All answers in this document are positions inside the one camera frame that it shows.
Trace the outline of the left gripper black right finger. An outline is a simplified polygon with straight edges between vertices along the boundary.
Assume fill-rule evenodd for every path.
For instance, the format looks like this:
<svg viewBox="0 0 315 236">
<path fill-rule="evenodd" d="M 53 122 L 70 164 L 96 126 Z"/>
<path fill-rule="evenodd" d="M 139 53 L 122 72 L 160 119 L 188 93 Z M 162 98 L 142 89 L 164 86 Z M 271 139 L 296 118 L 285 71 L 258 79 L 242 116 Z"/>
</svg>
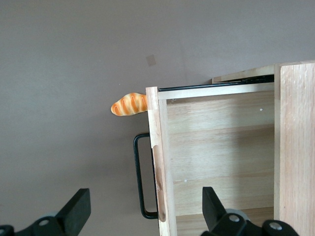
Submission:
<svg viewBox="0 0 315 236">
<path fill-rule="evenodd" d="M 241 210 L 224 208 L 212 187 L 202 189 L 202 212 L 208 231 L 203 236 L 296 236 L 287 223 L 266 220 L 262 226 L 251 222 Z"/>
</svg>

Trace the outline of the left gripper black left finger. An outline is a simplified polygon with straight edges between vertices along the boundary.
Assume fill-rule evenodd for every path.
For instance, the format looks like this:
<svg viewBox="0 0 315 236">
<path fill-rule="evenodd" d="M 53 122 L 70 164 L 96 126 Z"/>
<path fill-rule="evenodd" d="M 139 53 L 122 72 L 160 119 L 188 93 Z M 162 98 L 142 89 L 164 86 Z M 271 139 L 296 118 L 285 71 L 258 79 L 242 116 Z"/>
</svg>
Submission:
<svg viewBox="0 0 315 236">
<path fill-rule="evenodd" d="M 2 236 L 77 236 L 91 214 L 88 188 L 79 189 L 55 216 L 45 216 L 16 232 L 11 225 L 1 225 Z"/>
</svg>

